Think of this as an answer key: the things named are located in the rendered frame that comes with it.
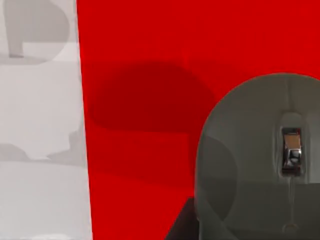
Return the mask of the grey computer mouse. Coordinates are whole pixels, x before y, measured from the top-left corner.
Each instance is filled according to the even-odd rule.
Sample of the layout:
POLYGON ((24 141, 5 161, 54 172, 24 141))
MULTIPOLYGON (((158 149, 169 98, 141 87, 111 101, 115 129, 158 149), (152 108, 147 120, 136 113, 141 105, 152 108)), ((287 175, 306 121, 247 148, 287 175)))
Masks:
POLYGON ((195 208, 199 240, 320 240, 320 80, 258 76, 213 108, 195 208))

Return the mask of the red flat mat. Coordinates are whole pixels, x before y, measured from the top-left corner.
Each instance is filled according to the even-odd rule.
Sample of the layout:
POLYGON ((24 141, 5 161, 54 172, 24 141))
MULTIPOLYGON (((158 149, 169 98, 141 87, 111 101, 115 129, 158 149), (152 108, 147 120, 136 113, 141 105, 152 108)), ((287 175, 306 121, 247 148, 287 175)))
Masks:
POLYGON ((320 78, 320 0, 77 0, 93 240, 164 240, 204 121, 262 74, 320 78))

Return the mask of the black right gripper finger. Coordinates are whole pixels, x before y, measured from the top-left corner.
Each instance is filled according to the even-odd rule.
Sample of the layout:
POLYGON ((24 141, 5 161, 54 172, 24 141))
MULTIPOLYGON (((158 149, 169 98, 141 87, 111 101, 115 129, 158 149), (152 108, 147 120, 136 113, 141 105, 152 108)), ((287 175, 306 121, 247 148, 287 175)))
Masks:
POLYGON ((164 240, 199 240, 199 221, 194 197, 186 200, 164 240))

